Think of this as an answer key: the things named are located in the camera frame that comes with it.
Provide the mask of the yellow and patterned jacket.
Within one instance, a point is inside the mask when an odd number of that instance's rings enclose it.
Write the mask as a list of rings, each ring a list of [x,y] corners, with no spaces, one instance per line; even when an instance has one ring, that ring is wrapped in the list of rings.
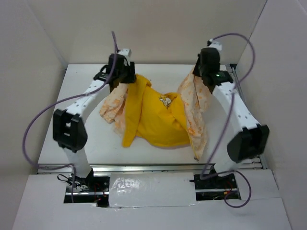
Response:
[[[176,92],[162,94],[142,75],[132,84],[120,83],[104,100],[99,114],[128,148],[136,137],[160,148],[190,145],[200,160],[208,141],[202,117],[211,93],[201,77],[189,72]]]

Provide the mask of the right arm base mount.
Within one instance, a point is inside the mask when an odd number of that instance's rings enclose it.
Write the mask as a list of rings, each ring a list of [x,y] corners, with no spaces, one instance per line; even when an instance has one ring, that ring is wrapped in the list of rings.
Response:
[[[228,195],[226,199],[240,199],[233,174],[225,177],[216,176],[208,180],[201,180],[200,175],[195,174],[190,182],[195,186],[197,201],[224,200],[226,195]]]

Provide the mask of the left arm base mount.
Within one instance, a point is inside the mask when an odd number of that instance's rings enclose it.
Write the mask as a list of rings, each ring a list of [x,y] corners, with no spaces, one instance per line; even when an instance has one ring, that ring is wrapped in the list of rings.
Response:
[[[58,174],[57,179],[66,184],[64,204],[71,204],[73,196],[74,203],[94,203],[97,207],[109,207],[109,176],[96,176],[91,185],[75,182],[74,187],[71,176]]]

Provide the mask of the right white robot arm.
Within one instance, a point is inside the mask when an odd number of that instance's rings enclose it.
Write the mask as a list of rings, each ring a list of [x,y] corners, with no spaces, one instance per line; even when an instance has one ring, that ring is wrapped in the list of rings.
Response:
[[[200,77],[222,110],[226,113],[226,125],[234,136],[211,166],[209,182],[215,188],[226,182],[226,176],[236,170],[242,161],[261,155],[270,130],[254,118],[240,97],[231,75],[220,70],[220,54],[215,47],[203,48],[198,54],[193,74]]]

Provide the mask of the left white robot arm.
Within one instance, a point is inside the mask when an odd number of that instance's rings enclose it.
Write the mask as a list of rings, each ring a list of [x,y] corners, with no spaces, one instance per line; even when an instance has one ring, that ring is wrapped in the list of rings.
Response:
[[[111,54],[108,64],[94,76],[83,96],[66,109],[57,109],[53,114],[53,139],[64,150],[69,163],[74,165],[74,181],[84,191],[90,191],[95,181],[84,148],[88,140],[85,122],[116,84],[136,81],[135,64],[130,57],[131,50],[126,48]]]

